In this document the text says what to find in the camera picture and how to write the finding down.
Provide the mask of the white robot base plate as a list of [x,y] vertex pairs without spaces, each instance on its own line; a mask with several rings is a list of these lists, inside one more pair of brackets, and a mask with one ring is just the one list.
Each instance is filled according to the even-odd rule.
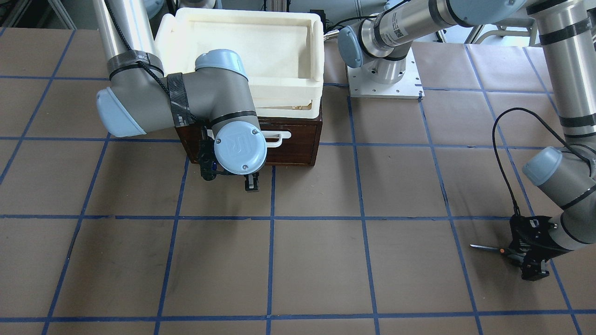
[[419,99],[425,95],[413,49],[399,61],[378,59],[346,71],[352,97]]

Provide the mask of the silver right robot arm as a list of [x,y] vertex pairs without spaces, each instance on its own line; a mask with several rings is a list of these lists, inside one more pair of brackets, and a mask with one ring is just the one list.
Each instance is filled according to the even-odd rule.
[[174,127],[204,180],[245,178],[259,189],[267,146],[240,55],[216,49],[198,56],[194,72],[166,74],[140,0],[95,0],[110,86],[96,107],[113,136]]

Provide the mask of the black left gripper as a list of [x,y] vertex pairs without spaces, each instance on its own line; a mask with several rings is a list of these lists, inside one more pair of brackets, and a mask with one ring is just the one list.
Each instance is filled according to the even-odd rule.
[[514,214],[509,219],[513,241],[509,248],[525,253],[521,264],[521,279],[537,281],[549,276],[546,261],[566,253],[566,249],[554,242],[549,230],[555,223],[551,217],[538,215],[524,217]]

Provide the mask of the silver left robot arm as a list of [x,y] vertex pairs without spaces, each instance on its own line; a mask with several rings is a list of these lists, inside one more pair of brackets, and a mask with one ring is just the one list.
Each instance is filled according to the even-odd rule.
[[[595,244],[595,48],[583,0],[390,0],[371,17],[340,26],[338,48],[347,68],[368,70],[371,83],[404,76],[413,41],[450,27],[492,25],[528,13],[543,33],[539,47],[465,45],[486,106],[494,112],[492,151],[513,204],[512,241],[485,247],[508,259],[521,278],[549,276],[555,257]],[[528,113],[553,136],[517,168],[558,208],[554,216],[523,216],[505,172],[500,121]]]

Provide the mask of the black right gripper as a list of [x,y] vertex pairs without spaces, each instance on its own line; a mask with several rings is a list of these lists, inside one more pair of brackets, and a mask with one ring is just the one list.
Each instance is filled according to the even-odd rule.
[[[198,164],[200,165],[200,173],[204,180],[212,181],[219,174],[221,175],[235,175],[226,169],[217,169],[217,158],[215,155],[215,140],[207,133],[207,124],[205,122],[197,123],[200,128],[199,149],[197,154]],[[259,172],[252,174],[245,174],[244,189],[247,192],[259,191]]]

